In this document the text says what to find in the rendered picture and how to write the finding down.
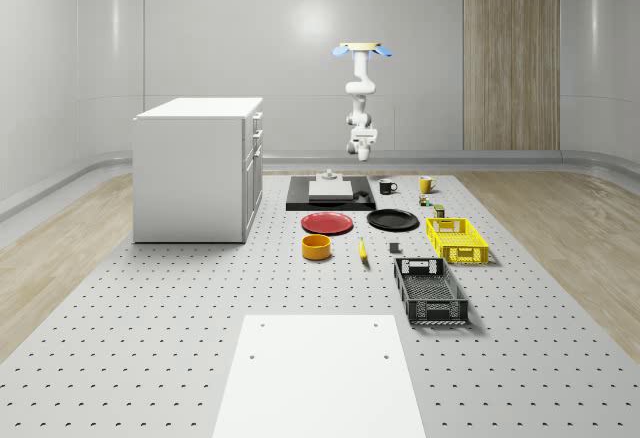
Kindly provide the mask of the yellow bowl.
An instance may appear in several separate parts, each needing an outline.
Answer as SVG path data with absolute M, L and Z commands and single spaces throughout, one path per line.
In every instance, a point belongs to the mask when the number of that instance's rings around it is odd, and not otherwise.
M 302 255 L 304 258 L 320 261 L 331 255 L 331 239 L 322 234 L 310 234 L 302 239 Z

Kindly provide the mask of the black plate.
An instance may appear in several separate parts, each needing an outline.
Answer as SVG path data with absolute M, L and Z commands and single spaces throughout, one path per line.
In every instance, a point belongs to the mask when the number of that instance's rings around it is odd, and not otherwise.
M 367 215 L 367 221 L 374 228 L 391 232 L 411 231 L 419 227 L 419 220 L 414 214 L 399 209 L 372 211 Z

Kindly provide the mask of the red plate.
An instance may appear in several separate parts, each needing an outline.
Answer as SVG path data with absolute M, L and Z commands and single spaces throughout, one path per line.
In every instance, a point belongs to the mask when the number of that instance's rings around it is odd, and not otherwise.
M 304 216 L 301 219 L 304 230 L 313 234 L 338 235 L 353 228 L 352 219 L 342 213 L 318 212 Z

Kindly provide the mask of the yellow basket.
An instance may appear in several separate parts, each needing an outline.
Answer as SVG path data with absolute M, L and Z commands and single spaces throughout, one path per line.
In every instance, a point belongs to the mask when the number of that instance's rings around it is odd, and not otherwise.
M 488 262 L 488 244 L 466 218 L 428 218 L 426 234 L 437 256 L 449 263 Z

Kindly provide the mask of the white cabinet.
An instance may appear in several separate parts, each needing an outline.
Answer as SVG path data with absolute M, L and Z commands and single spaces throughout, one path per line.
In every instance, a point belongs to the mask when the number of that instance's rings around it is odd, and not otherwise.
M 262 102 L 176 98 L 134 119 L 134 241 L 246 241 L 262 192 Z

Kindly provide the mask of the dark grey basket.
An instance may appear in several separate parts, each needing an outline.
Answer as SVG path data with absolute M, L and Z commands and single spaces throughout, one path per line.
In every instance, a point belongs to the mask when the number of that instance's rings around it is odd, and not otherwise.
M 396 283 L 408 319 L 420 323 L 465 323 L 468 298 L 442 258 L 396 258 Z

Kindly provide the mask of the white board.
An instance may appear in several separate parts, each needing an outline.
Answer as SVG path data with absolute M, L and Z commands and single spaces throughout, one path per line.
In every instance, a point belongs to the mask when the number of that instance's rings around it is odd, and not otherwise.
M 213 438 L 425 438 L 391 315 L 248 315 Z

